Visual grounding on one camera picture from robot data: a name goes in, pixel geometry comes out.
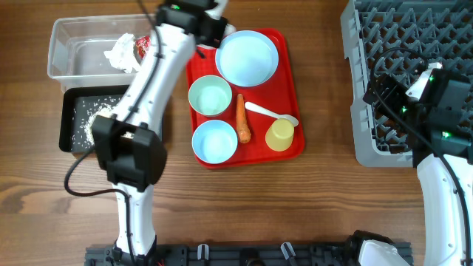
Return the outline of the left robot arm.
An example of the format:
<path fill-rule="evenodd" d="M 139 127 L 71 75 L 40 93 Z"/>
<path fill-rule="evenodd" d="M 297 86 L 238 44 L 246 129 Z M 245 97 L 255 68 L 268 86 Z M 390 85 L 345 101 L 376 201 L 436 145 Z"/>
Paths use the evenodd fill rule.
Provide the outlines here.
<path fill-rule="evenodd" d="M 118 201 L 120 232 L 112 257 L 119 265 L 156 262 L 152 192 L 167 160 L 159 138 L 163 114 L 197 47 L 220 46 L 228 24 L 222 15 L 226 5 L 226 0 L 161 4 L 151 19 L 151 43 L 141 69 L 111 116 L 95 118 L 95 153 Z"/>

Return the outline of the red strawberry snack wrapper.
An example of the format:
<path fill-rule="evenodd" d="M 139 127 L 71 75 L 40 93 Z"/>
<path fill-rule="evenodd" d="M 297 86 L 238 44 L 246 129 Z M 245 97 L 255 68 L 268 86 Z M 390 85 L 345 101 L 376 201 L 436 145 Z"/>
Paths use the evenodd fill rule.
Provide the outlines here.
<path fill-rule="evenodd" d="M 149 35 L 138 38 L 135 41 L 136 53 L 140 59 L 143 59 L 145 57 L 146 53 L 149 50 L 150 43 L 151 43 L 151 39 Z"/>

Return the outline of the light blue bowl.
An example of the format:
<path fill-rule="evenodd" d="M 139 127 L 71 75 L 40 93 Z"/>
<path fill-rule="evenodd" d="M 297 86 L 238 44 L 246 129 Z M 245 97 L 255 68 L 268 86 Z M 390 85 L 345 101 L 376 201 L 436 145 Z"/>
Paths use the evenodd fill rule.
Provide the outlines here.
<path fill-rule="evenodd" d="M 191 146 L 197 158 L 204 163 L 224 163 L 232 158 L 237 150 L 237 133 L 223 120 L 208 120 L 195 129 Z"/>

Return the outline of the white tissue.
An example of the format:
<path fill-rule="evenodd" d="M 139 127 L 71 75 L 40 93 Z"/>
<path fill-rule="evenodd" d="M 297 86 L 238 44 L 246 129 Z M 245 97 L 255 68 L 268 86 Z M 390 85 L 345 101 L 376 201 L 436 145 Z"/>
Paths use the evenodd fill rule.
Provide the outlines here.
<path fill-rule="evenodd" d="M 135 56 L 135 36 L 125 33 L 116 41 L 113 48 L 104 51 L 104 56 L 109 60 L 110 65 L 125 73 L 139 72 L 141 66 Z"/>

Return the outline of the white rice pile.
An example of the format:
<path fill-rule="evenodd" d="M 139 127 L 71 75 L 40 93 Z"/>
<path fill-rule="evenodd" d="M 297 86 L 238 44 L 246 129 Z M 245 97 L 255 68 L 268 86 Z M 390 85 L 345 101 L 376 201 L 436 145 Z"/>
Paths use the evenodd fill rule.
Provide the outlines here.
<path fill-rule="evenodd" d="M 92 124 L 100 115 L 111 117 L 120 95 L 79 97 L 75 100 L 72 119 L 72 151 L 87 150 L 94 145 Z"/>

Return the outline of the mint green bowl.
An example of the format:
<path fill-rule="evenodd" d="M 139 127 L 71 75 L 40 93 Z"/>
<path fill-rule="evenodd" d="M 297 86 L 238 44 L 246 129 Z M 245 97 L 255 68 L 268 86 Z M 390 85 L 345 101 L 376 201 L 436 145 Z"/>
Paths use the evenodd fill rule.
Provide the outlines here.
<path fill-rule="evenodd" d="M 191 108 L 200 115 L 216 117 L 231 104 L 233 92 L 229 83 L 216 75 L 196 79 L 188 91 Z"/>

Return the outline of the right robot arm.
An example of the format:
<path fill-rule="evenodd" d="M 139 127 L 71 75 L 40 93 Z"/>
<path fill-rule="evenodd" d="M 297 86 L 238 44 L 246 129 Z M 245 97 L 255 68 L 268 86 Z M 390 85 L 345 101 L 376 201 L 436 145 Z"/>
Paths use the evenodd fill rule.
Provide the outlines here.
<path fill-rule="evenodd" d="M 407 134 L 425 211 L 425 265 L 472 264 L 472 134 L 460 128 L 469 79 L 425 71 L 410 88 L 383 74 L 364 101 Z"/>

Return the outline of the orange carrot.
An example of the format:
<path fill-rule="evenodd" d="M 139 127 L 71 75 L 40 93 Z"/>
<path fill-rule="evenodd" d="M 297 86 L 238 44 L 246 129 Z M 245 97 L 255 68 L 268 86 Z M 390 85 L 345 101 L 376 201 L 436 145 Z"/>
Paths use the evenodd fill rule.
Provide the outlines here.
<path fill-rule="evenodd" d="M 245 100 L 242 94 L 238 94 L 236 97 L 236 133 L 241 143 L 248 143 L 251 140 L 251 131 L 245 115 Z"/>

